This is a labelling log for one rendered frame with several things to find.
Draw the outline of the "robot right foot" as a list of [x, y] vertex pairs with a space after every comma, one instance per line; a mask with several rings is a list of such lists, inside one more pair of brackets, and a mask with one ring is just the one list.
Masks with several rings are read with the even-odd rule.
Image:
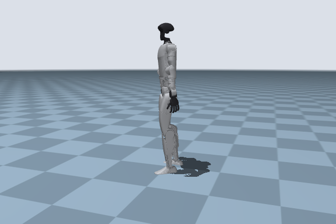
[[[176, 162], [177, 161], [177, 162]], [[181, 161], [181, 160], [176, 160], [176, 161], [173, 161], [173, 159], [172, 159], [172, 164], [173, 165], [183, 165], [183, 162]], [[166, 161], [164, 161], [164, 163], [166, 163]]]

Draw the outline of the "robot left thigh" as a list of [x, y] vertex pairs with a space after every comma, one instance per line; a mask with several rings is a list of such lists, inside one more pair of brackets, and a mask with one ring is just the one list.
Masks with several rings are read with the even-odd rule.
[[[177, 98], [177, 97], [176, 97]], [[173, 129], [169, 128], [168, 125], [170, 123], [170, 119], [171, 119], [171, 115], [172, 113], [170, 113], [171, 111], [171, 107], [169, 106], [169, 108], [167, 109], [167, 104], [170, 103], [170, 94], [169, 91], [168, 93], [165, 93], [162, 101], [161, 101], [161, 105], [160, 105], [160, 110], [159, 110], [159, 123], [160, 123], [160, 128], [161, 131], [163, 133], [163, 136], [165, 137], [166, 132], [168, 130], [172, 130], [174, 132]], [[174, 132], [175, 134], [175, 132]]]

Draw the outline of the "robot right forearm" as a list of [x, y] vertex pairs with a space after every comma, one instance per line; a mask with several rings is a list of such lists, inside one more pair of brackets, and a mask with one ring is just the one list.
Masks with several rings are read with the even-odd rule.
[[160, 77], [160, 75], [159, 75], [159, 80], [160, 80], [160, 87], [162, 89], [162, 87], [163, 87], [163, 81], [162, 80], [166, 80], [166, 77]]

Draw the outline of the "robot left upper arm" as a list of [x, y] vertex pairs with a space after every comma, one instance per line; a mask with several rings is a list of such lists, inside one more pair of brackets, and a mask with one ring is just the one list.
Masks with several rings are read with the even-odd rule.
[[169, 62], [169, 67], [166, 68], [165, 72], [166, 74], [170, 75], [169, 68], [173, 66], [176, 70], [176, 45], [167, 45], [166, 46], [166, 52]]

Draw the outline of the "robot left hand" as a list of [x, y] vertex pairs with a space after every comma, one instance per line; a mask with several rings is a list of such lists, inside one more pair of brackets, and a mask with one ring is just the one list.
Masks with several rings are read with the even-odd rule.
[[[168, 104], [168, 106], [167, 106], [167, 109], [169, 108], [169, 106], [171, 105], [171, 111], [170, 111], [170, 113], [172, 112], [172, 113], [174, 113], [174, 112], [176, 112], [176, 111], [178, 111], [180, 108], [179, 108], [179, 102], [178, 102], [178, 100], [177, 100], [177, 94], [176, 95], [174, 95], [174, 96], [172, 96], [172, 93], [171, 93], [171, 91], [169, 91], [169, 94], [170, 94], [170, 103]], [[173, 110], [173, 111], [172, 111]]]

